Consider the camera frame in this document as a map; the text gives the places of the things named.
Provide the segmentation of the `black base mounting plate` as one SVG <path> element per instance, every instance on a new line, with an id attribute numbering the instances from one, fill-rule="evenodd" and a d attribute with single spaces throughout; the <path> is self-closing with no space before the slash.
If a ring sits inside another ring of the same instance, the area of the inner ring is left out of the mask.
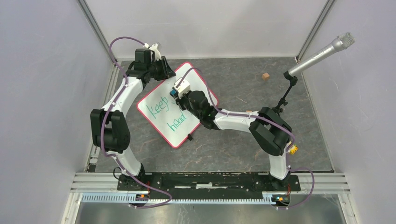
<path id="1" fill-rule="evenodd" d="M 271 177 L 269 173 L 259 172 L 182 172 L 146 173 L 139 177 L 146 184 L 140 185 L 126 175 L 118 178 L 120 191 L 148 190 L 148 198 L 168 200 L 205 200 L 210 202 L 227 199 L 262 199 L 263 192 L 287 194 L 301 190 L 297 175 L 288 174 L 285 181 Z"/>

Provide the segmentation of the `silver microphone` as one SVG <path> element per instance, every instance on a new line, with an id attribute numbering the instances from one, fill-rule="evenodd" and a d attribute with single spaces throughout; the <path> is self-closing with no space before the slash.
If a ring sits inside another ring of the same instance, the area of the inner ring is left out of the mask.
<path id="1" fill-rule="evenodd" d="M 351 32 L 346 32 L 337 36 L 330 44 L 323 47 L 313 55 L 309 56 L 307 59 L 301 61 L 299 64 L 295 65 L 291 69 L 284 72 L 284 77 L 287 80 L 291 80 L 293 76 L 299 74 L 308 68 L 318 64 L 324 59 L 332 56 L 333 54 L 343 51 L 349 48 L 352 44 L 355 43 L 355 39 Z"/>

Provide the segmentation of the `far wooden cube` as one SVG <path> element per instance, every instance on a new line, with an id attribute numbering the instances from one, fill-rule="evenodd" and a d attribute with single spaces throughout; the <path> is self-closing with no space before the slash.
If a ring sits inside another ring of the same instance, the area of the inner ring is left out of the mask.
<path id="1" fill-rule="evenodd" d="M 268 80 L 270 79 L 269 73 L 263 73 L 263 74 L 262 74 L 262 79 L 263 79 L 264 81 L 268 81 Z"/>

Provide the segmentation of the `pink framed whiteboard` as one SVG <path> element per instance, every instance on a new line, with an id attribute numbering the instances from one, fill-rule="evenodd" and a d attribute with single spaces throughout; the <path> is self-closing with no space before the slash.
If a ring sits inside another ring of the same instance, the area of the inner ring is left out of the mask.
<path id="1" fill-rule="evenodd" d="M 175 70 L 175 77 L 162 81 L 137 103 L 138 111 L 173 148 L 180 147 L 201 125 L 190 112 L 182 111 L 170 95 L 176 80 L 191 67 L 190 62 L 184 62 Z"/>

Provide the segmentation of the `black microphone tripod stand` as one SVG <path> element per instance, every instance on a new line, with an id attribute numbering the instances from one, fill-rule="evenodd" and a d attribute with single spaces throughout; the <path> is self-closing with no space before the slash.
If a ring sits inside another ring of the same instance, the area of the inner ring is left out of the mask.
<path id="1" fill-rule="evenodd" d="M 281 106 L 286 106 L 288 104 L 288 102 L 286 101 L 286 97 L 289 94 L 291 88 L 295 86 L 298 82 L 298 78 L 296 76 L 290 75 L 288 71 L 285 72 L 283 75 L 289 81 L 290 85 L 283 97 L 278 101 L 277 106 L 272 108 L 272 110 L 278 115 L 283 112 L 283 108 Z"/>

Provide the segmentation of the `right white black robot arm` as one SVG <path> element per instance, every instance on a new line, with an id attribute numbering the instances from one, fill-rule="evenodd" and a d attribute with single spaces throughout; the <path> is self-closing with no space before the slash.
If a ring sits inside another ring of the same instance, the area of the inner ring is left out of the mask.
<path id="1" fill-rule="evenodd" d="M 236 130 L 251 133 L 261 149 L 269 155 L 270 185 L 284 189 L 290 177 L 286 162 L 286 148 L 291 145 L 291 127 L 268 107 L 258 112 L 238 113 L 211 105 L 203 91 L 184 94 L 172 89 L 170 95 L 181 110 L 187 110 L 209 130 Z"/>

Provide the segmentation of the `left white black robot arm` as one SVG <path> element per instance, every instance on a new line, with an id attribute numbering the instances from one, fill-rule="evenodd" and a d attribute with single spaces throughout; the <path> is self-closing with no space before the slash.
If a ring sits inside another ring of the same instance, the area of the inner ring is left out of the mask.
<path id="1" fill-rule="evenodd" d="M 90 114 L 93 144 L 101 149 L 105 157 L 114 159 L 135 190 L 143 189 L 147 178 L 144 166 L 130 149 L 131 136 L 126 113 L 151 79 L 162 81 L 176 75 L 157 47 L 153 44 L 136 49 L 135 60 L 124 72 L 114 96 L 101 109 L 94 109 Z"/>

